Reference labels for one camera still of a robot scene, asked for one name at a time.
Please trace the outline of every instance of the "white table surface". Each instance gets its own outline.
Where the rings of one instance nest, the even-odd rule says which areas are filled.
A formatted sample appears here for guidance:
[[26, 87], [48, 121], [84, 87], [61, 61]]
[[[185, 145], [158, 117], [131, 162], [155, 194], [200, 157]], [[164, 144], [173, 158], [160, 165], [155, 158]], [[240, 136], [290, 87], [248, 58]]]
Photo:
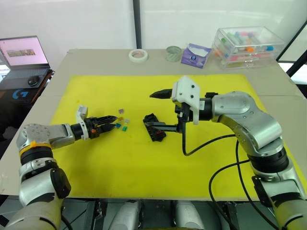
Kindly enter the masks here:
[[[96, 49], [74, 49], [67, 52], [23, 125], [48, 125], [51, 122], [72, 75], [244, 74], [268, 113], [281, 124], [283, 138], [307, 178], [307, 101], [277, 62], [273, 61], [269, 66], [261, 68], [223, 70], [215, 57], [210, 57], [204, 69], [199, 69], [180, 62], [166, 61], [164, 50], [148, 50], [149, 59], [141, 64], [131, 62], [128, 53], [129, 50]], [[0, 194], [19, 193], [20, 159], [16, 138], [13, 138], [0, 160]]]

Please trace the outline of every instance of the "laptop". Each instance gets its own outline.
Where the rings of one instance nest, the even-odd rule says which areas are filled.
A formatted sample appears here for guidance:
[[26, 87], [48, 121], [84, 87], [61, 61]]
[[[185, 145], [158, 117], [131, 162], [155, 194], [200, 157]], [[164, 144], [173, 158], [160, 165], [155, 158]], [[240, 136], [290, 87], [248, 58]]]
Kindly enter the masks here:
[[[11, 70], [0, 82], [0, 90], [38, 88], [50, 70], [37, 36], [0, 39], [0, 52]], [[32, 76], [39, 77], [34, 86], [28, 84]]]

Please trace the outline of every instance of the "logo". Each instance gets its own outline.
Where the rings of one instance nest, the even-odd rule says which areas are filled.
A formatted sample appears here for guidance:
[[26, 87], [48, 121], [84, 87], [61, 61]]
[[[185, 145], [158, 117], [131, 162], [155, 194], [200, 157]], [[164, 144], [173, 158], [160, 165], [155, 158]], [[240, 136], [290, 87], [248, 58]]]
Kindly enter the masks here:
[[22, 91], [22, 89], [19, 89], [19, 90], [16, 90], [14, 93], [13, 93], [13, 96], [12, 98], [13, 99], [18, 99], [19, 97], [26, 97], [28, 95], [28, 91]]

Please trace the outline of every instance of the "robotic arm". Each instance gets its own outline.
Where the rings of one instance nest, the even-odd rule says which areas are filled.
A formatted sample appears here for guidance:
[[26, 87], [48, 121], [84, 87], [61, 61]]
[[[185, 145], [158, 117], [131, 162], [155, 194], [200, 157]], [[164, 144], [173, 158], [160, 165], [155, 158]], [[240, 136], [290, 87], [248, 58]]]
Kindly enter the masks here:
[[207, 93], [205, 98], [200, 98], [199, 86], [190, 78], [182, 77], [173, 89], [155, 92], [151, 97], [171, 98], [176, 104], [178, 124], [150, 122], [148, 126], [179, 132], [183, 136], [189, 121], [198, 124], [212, 120], [231, 128], [248, 154], [258, 197], [264, 205], [273, 207], [279, 227], [282, 230], [306, 229], [306, 195], [283, 147], [282, 129], [272, 116], [256, 106], [250, 95], [244, 92]]
[[42, 126], [26, 125], [17, 138], [21, 160], [19, 199], [24, 208], [10, 220], [6, 230], [56, 230], [60, 227], [63, 198], [71, 185], [65, 172], [58, 167], [52, 149], [83, 138], [93, 139], [112, 130], [117, 117], [87, 117], [87, 107], [80, 106], [77, 124]]

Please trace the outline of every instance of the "laptop screen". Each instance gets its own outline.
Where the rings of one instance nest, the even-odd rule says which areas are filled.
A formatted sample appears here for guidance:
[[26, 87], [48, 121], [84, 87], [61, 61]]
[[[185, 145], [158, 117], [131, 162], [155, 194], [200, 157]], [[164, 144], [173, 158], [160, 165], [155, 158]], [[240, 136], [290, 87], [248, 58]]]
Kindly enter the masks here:
[[36, 36], [0, 40], [0, 51], [11, 67], [48, 64]]

